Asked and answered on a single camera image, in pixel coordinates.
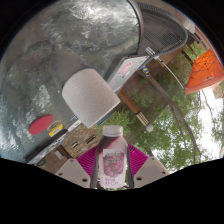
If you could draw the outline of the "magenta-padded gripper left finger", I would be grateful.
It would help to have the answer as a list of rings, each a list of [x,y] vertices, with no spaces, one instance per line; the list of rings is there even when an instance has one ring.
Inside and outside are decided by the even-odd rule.
[[[95,189],[98,177],[96,150],[97,147],[93,147],[78,159],[68,159],[56,175],[83,188]]]

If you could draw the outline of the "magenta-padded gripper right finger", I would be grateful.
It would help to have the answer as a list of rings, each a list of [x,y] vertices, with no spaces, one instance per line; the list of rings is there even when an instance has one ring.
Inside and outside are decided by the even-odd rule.
[[[141,188],[157,181],[169,172],[154,156],[147,156],[139,149],[128,145],[128,185],[130,188]]]

